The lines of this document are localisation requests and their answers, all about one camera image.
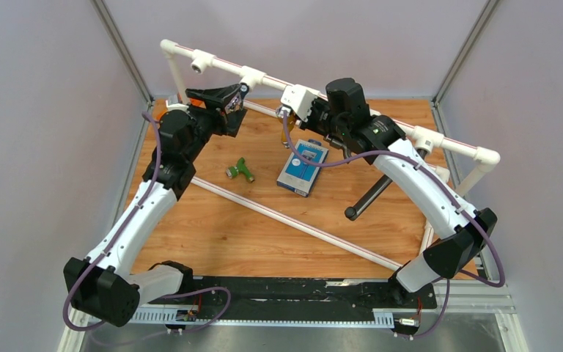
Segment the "chrome metal faucet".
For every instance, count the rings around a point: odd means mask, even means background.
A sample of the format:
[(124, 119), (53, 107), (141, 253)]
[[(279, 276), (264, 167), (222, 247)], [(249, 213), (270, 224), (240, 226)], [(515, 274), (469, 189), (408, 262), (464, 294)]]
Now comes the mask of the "chrome metal faucet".
[(230, 99), (226, 105), (225, 111), (227, 114), (239, 111), (243, 108), (245, 96), (250, 92), (251, 88), (245, 83), (240, 83), (237, 92)]

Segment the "green plastic faucet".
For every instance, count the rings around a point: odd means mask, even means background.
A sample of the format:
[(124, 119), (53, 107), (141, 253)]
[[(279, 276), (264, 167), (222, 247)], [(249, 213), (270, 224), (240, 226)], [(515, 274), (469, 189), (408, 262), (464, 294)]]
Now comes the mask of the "green plastic faucet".
[(244, 175), (248, 183), (253, 183), (255, 181), (255, 177), (246, 166), (245, 158), (239, 158), (235, 165), (228, 166), (226, 169), (226, 175), (230, 179), (234, 179), (239, 175)]

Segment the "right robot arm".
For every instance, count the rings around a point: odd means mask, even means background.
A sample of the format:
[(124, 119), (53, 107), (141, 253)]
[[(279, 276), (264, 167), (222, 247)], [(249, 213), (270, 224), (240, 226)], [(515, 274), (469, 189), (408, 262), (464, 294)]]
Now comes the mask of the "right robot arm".
[(456, 194), (433, 171), (401, 127), (386, 115), (371, 112), (362, 86), (339, 78), (319, 92), (298, 85), (284, 91), (286, 118), (302, 129), (341, 142), (352, 158), (363, 158), (396, 183), (426, 216), (438, 240), (393, 275), (389, 297), (407, 307), (419, 290), (437, 279), (451, 279), (488, 244), (497, 216), (478, 210)]

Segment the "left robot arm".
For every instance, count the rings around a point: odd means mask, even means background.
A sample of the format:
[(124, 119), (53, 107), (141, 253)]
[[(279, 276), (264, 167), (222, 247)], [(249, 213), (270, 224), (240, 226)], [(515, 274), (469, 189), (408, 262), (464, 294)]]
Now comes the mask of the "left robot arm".
[(69, 319), (70, 309), (121, 327), (142, 304), (167, 295), (185, 304), (194, 297), (195, 285), (187, 279), (192, 270), (184, 265), (169, 261), (141, 274), (133, 274), (132, 267), (152, 231), (190, 185), (194, 162), (211, 136), (237, 136), (249, 91), (247, 84), (187, 89), (185, 102), (159, 120), (142, 113), (154, 133), (155, 149), (133, 200), (109, 233), (85, 258), (72, 257), (64, 266), (62, 317), (67, 327), (85, 329)]

